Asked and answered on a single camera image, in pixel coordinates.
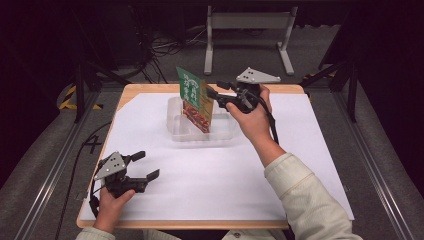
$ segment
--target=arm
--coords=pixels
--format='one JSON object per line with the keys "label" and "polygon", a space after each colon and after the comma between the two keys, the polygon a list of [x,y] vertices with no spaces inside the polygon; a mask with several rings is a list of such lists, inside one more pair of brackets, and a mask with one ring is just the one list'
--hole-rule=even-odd
{"label": "arm", "polygon": [[[261,86],[261,97],[269,103],[269,89]],[[239,122],[265,167],[265,176],[283,204],[296,239],[361,239],[352,234],[345,210],[297,157],[286,153],[271,137],[262,106],[249,114],[231,103],[231,115]]]}
{"label": "arm", "polygon": [[134,190],[128,190],[119,198],[114,198],[106,188],[100,190],[99,215],[92,228],[86,228],[78,234],[77,239],[111,239],[115,225],[121,216],[122,208],[135,194]]}

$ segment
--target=plastic container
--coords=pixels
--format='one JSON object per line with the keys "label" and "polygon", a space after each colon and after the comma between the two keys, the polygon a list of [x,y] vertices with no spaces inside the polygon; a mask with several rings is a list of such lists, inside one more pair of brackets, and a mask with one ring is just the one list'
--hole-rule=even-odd
{"label": "plastic container", "polygon": [[233,137],[236,120],[224,108],[214,102],[210,133],[203,133],[186,116],[182,115],[180,97],[168,100],[167,128],[175,142],[229,140]]}

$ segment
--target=gray floor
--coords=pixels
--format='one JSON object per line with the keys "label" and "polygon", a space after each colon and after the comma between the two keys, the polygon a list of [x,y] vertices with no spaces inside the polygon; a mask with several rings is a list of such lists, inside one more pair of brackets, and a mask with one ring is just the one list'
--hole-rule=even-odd
{"label": "gray floor", "polygon": [[[210,83],[233,80],[246,67],[252,67],[280,76],[283,84],[299,83],[304,75],[318,71],[317,66],[336,32],[337,27],[295,29],[288,47],[295,70],[295,75],[290,77],[285,75],[276,50],[275,42],[281,37],[278,32],[265,31],[260,36],[246,35],[241,31],[216,34],[213,73],[205,76],[205,79]],[[178,54],[159,58],[160,67],[169,82],[177,79],[176,66],[203,76],[204,54],[205,44],[199,42]],[[152,69],[148,71],[152,77],[157,76]],[[141,74],[130,80],[146,83]],[[363,136],[378,173],[383,176],[383,182],[381,179],[375,181],[375,172],[369,170],[369,159],[364,157],[363,146],[358,144],[344,108],[339,107],[340,98],[346,99],[346,91],[342,94],[330,93],[326,84],[322,80],[305,90],[311,94],[312,107],[341,181],[349,189],[346,194],[356,218],[353,231],[364,239],[424,239],[424,229],[421,227],[424,223],[424,200],[406,175],[363,90],[359,87],[356,107],[358,122],[353,128],[359,129]],[[47,194],[45,208],[40,209],[38,217],[30,218],[33,228],[28,231],[27,239],[55,238],[78,149],[92,131],[112,119],[121,92],[122,87],[117,84],[105,84],[96,99],[96,103],[103,104],[104,109],[89,112],[69,156],[61,160],[66,165],[57,184],[49,189],[51,195]],[[62,99],[63,94],[59,96],[58,103]],[[18,236],[23,236],[19,229],[24,222],[28,222],[25,218],[39,189],[61,154],[69,132],[75,128],[74,118],[74,110],[61,110],[0,190],[0,239],[14,239],[18,233],[21,234]],[[107,131],[108,127],[105,127],[97,133],[99,142],[103,142]],[[100,150],[101,147],[96,147],[90,153],[90,147],[86,146],[81,152],[59,239],[74,239],[80,231],[75,223],[82,203],[80,198],[89,184]],[[382,183],[390,191],[382,191]],[[382,201],[385,197],[392,198],[397,205],[388,206]],[[388,214],[390,210],[400,212],[401,216],[397,214],[396,218],[391,217]],[[402,237],[396,227],[397,221],[405,222],[411,234],[408,229],[403,229]],[[118,239],[141,239],[141,232],[134,230],[117,230],[116,235]]]}

